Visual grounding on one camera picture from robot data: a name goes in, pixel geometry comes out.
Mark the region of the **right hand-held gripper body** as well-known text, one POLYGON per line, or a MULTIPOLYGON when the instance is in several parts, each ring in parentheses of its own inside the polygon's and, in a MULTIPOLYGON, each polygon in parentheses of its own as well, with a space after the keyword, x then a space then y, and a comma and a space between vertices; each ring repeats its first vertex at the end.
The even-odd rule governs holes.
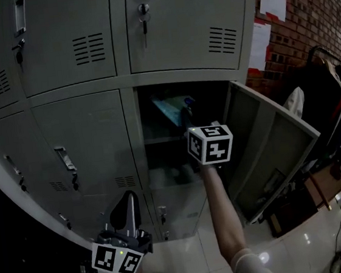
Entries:
POLYGON ((230 161, 233 134, 219 123, 215 115, 196 110, 191 116, 187 111, 188 122, 182 123, 187 141, 187 153, 193 172, 199 166, 215 165, 230 161))

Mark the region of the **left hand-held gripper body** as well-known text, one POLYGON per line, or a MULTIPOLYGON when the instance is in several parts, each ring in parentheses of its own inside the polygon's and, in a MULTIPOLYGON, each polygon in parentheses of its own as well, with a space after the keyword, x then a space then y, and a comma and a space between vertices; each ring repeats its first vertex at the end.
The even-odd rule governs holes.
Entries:
POLYGON ((102 231, 92 243, 92 268, 105 273, 136 273, 147 253, 153 252, 153 236, 138 229, 134 235, 102 231))

